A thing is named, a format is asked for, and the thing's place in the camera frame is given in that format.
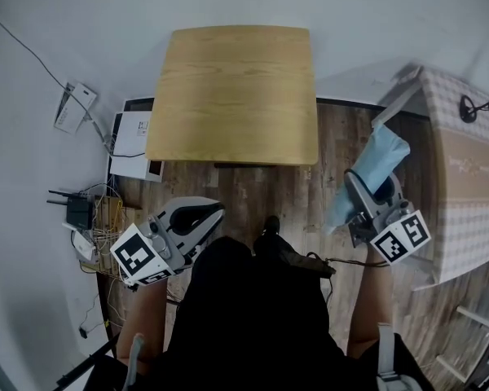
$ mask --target shoe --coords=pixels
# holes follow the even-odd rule
[[[279,234],[280,231],[280,220],[277,216],[270,216],[264,222],[264,226],[262,227],[262,233],[274,233],[276,235]]]

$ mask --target person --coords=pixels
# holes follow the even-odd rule
[[[378,323],[392,319],[391,269],[363,269],[344,355],[328,333],[320,278],[286,265],[280,248],[295,253],[279,236],[275,217],[255,241],[254,255],[228,237],[210,244],[192,268],[166,352],[167,281],[140,288],[117,343],[118,361],[129,365],[134,337],[143,335],[130,389],[262,383],[378,389]],[[369,248],[366,262],[380,260]],[[399,335],[394,370],[424,391],[433,389]]]

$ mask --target wooden table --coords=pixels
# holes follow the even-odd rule
[[[435,285],[489,261],[489,112],[480,112],[474,123],[464,123],[459,113],[463,94],[476,105],[489,94],[432,68],[419,68],[410,77],[407,89],[374,122],[388,120],[422,91],[438,171]]]
[[[314,81],[306,29],[177,30],[157,84],[146,157],[313,165]]]

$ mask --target wooden floor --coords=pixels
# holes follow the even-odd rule
[[[345,229],[323,235],[324,214],[345,169],[363,150],[371,132],[372,112],[319,105],[319,163],[314,166],[258,169],[215,169],[212,164],[166,162],[163,183],[122,179],[121,195],[129,205],[157,212],[175,196],[207,196],[226,206],[226,216],[216,237],[229,235],[248,246],[259,234],[266,216],[281,220],[281,235],[300,253],[321,257],[364,259],[365,248],[353,249]],[[397,116],[388,126],[407,140],[412,153],[397,169],[404,195],[421,209],[432,233],[436,223],[436,175],[430,123]],[[432,248],[423,253],[431,254]],[[329,302],[330,333],[346,348],[350,317],[359,289],[362,269],[336,264],[333,298]],[[189,274],[170,281],[170,289],[182,297]],[[438,390],[461,389],[461,383],[434,361],[444,356],[462,371],[473,362],[487,338],[487,331],[457,315],[464,305],[489,318],[489,263],[435,288],[412,292],[415,272],[394,268],[394,326],[415,355],[424,373]],[[130,308],[132,293],[116,283],[111,303],[122,317]],[[167,309],[167,340],[174,324],[175,307]],[[109,308],[109,318],[122,323]]]

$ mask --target white wall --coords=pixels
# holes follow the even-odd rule
[[[107,340],[102,327],[88,340],[77,332],[95,277],[78,267],[61,226],[65,208],[46,204],[48,189],[81,189],[105,175],[91,126],[76,137],[52,127],[61,94],[0,29],[0,366],[18,390],[54,388]],[[85,327],[101,320],[97,301]]]
[[[489,91],[489,0],[0,0],[0,17],[59,77],[99,92],[104,124],[124,98],[153,94],[172,31],[215,24],[308,28],[320,96],[377,103],[412,59]],[[89,126],[51,127],[60,94],[0,30],[0,363],[22,390],[49,389],[105,340],[77,335],[96,286],[64,209],[45,204],[48,188],[104,175]]]
[[[413,59],[489,91],[489,0],[7,0],[7,10],[66,73],[112,99],[153,94],[170,33],[215,24],[308,28],[319,96],[377,103]]]

